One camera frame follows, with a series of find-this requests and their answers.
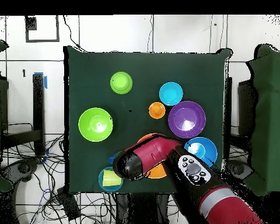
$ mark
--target purple bowl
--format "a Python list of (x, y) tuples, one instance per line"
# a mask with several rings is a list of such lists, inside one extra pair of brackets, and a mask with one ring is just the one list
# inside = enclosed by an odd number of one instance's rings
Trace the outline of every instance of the purple bowl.
[(168, 116), (169, 128), (180, 138), (193, 138), (199, 135), (205, 121), (204, 110), (193, 101), (179, 102)]

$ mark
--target small orange cup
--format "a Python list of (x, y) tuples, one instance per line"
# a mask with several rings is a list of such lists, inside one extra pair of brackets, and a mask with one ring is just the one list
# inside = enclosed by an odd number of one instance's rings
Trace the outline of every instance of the small orange cup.
[(161, 102), (154, 102), (149, 106), (149, 115), (158, 120), (165, 115), (165, 106)]

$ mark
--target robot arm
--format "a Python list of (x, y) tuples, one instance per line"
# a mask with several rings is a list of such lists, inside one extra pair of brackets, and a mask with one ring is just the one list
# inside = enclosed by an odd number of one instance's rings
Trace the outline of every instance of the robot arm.
[[(191, 202), (209, 224), (263, 223), (208, 165), (187, 152), (180, 142), (165, 136), (153, 135), (121, 151), (113, 169), (122, 178), (139, 180), (163, 161), (178, 195), (182, 195), (182, 199), (175, 198), (178, 207), (179, 201)], [(187, 209), (181, 212), (187, 217)]]

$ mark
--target blue object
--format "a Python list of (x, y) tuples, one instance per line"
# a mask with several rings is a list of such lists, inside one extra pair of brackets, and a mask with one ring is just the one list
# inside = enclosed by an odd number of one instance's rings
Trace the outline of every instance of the blue object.
[(111, 156), (109, 159), (108, 159), (108, 162), (109, 162), (109, 164), (113, 164), (113, 160), (115, 159), (115, 157), (117, 156), (117, 154), (119, 153), (119, 151), (118, 152), (116, 152), (113, 156)]
[(120, 185), (112, 185), (112, 186), (103, 186), (103, 176), (104, 176), (104, 170), (110, 170), (110, 171), (113, 171), (113, 168), (112, 167), (107, 167), (105, 169), (103, 169), (100, 174), (99, 174), (99, 184), (100, 184), (100, 187), (104, 190), (104, 191), (107, 191), (109, 193), (112, 193), (113, 191), (117, 191), (123, 184), (124, 180), (121, 179), (121, 184)]
[(208, 138), (193, 138), (185, 143), (184, 149), (203, 160), (209, 167), (216, 162), (218, 157), (215, 144)]
[(46, 157), (43, 157), (43, 161), (46, 162), (47, 161), (47, 158)]
[(44, 77), (44, 87), (48, 88), (47, 76)]
[(159, 97), (165, 105), (174, 106), (183, 98), (183, 89), (176, 82), (167, 82), (160, 88)]

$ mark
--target green bowl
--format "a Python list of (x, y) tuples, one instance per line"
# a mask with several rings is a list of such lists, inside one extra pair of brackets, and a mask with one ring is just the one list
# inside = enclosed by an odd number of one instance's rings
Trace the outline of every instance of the green bowl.
[(112, 90), (119, 95), (128, 93), (133, 86), (132, 78), (125, 72), (117, 72), (110, 79)]
[(111, 134), (113, 121), (107, 111), (94, 107), (82, 113), (78, 127), (85, 139), (90, 142), (100, 142)]

